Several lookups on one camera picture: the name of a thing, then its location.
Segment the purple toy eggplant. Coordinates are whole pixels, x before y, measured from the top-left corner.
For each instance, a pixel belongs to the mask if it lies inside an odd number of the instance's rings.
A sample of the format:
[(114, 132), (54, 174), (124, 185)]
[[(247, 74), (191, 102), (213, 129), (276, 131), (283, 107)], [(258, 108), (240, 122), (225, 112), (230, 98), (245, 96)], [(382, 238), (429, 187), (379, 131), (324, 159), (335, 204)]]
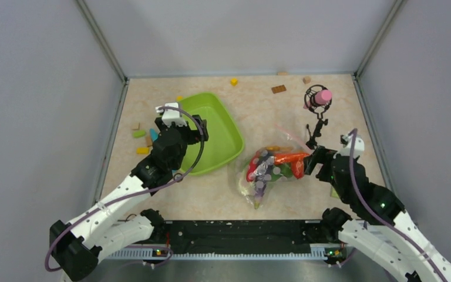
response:
[(267, 183), (270, 179), (268, 174), (259, 174), (254, 178), (254, 208), (258, 209), (260, 207), (262, 198), (265, 194), (267, 188)]

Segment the clear zip top bag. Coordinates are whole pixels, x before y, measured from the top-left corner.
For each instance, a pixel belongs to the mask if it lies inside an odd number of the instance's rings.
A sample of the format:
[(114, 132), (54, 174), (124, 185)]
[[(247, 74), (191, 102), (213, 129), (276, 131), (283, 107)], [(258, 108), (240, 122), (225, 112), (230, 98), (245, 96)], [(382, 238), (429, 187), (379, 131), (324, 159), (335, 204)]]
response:
[[(262, 138), (260, 139), (260, 146), (255, 149), (252, 153), (242, 154), (239, 159), (234, 161), (234, 163), (228, 168), (230, 177), (232, 178), (230, 185), (234, 190), (238, 192), (245, 200), (252, 205), (254, 208), (254, 181), (247, 182), (245, 175), (247, 172), (247, 166), (253, 156), (258, 155), (258, 167), (256, 170), (257, 176), (259, 174), (268, 174), (270, 179), (267, 183), (267, 188), (265, 194), (262, 198), (260, 207), (263, 204), (263, 200), (266, 198), (270, 188), (274, 186), (279, 186), (284, 182), (293, 182), (299, 179), (295, 177), (287, 181), (277, 181), (271, 182), (271, 171), (273, 166), (278, 166), (274, 164), (274, 155), (278, 153), (295, 153), (295, 152), (305, 152), (312, 154), (313, 150), (309, 149), (306, 143), (297, 135), (293, 134), (286, 128), (280, 125), (273, 125), (267, 129), (261, 131)], [(291, 146), (293, 150), (290, 152), (270, 152), (265, 150), (266, 146)]]

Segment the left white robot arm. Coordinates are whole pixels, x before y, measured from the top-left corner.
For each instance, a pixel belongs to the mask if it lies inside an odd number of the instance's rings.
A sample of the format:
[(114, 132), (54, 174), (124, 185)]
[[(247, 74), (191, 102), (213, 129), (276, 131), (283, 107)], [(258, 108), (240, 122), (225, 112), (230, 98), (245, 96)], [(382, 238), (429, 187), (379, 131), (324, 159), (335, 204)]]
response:
[(165, 106), (155, 123), (160, 136), (149, 155), (103, 199), (81, 215), (49, 229), (49, 249), (44, 260), (48, 272), (63, 271), (70, 281), (81, 281), (111, 254), (138, 241), (157, 243), (164, 237), (164, 226), (158, 223), (157, 211), (150, 210), (119, 224), (119, 218), (156, 192), (183, 180), (175, 171), (181, 168), (190, 145), (200, 148), (191, 165), (195, 168), (204, 152), (209, 134), (207, 122), (199, 115), (189, 115)]

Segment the green toy pepper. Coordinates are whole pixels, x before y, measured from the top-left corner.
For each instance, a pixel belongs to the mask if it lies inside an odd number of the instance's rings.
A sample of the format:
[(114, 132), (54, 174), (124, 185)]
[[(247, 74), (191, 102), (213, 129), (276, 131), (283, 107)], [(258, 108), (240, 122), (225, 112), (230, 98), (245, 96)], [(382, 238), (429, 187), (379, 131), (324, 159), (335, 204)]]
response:
[(291, 178), (293, 178), (293, 172), (291, 170), (291, 167), (289, 164), (284, 163), (280, 164), (278, 166), (273, 166), (271, 171), (271, 182), (277, 182), (277, 181), (287, 181)]

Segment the orange toy pastry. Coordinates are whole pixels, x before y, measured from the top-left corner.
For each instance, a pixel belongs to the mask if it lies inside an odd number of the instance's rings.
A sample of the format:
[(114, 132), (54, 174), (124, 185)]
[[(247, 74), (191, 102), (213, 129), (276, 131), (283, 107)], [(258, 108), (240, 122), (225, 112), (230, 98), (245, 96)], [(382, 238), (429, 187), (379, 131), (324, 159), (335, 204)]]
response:
[(266, 146), (265, 150), (270, 152), (290, 152), (293, 150), (291, 146)]

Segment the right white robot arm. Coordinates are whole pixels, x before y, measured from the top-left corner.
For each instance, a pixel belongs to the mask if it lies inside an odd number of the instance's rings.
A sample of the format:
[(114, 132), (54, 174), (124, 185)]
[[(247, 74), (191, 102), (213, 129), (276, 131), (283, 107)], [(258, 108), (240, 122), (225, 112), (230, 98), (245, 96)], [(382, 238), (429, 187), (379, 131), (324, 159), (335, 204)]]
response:
[(349, 243), (398, 281), (451, 281), (451, 263), (422, 234), (396, 195), (369, 181), (354, 149), (337, 152), (321, 146), (304, 158), (305, 174), (316, 165), (321, 165), (316, 178), (329, 183), (343, 203), (391, 243), (336, 207), (322, 215), (321, 235), (326, 241)]

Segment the orange toy carrot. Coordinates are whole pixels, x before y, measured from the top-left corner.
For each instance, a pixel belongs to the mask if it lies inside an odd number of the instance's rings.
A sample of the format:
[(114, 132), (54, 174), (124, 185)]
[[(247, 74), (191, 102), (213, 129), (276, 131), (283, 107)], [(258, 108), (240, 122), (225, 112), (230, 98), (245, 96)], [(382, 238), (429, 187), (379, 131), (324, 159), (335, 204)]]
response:
[(310, 154), (305, 152), (278, 153), (274, 155), (274, 164), (280, 165), (283, 163), (296, 163), (303, 161), (308, 156), (310, 156)]

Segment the red toy chili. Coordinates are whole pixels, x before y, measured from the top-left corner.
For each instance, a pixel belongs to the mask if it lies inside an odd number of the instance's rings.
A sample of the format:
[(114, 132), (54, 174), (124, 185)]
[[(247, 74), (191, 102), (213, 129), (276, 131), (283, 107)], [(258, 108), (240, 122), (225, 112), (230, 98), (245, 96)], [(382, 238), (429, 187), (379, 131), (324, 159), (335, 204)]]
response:
[(255, 155), (252, 157), (252, 159), (248, 163), (247, 172), (245, 175), (245, 179), (247, 182), (253, 182), (255, 180), (255, 177), (257, 175), (256, 170), (258, 167), (258, 161), (259, 161), (259, 156)]

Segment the orange toy fruit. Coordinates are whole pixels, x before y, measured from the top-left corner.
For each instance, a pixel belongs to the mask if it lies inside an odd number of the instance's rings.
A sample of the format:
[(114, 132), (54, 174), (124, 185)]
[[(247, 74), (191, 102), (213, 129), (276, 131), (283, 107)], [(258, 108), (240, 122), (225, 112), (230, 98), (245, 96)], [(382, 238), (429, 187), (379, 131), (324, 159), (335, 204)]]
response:
[(296, 178), (296, 179), (301, 179), (304, 177), (305, 173), (305, 166), (304, 166), (304, 161), (303, 160), (298, 160), (296, 162), (291, 162), (291, 172), (292, 175)]

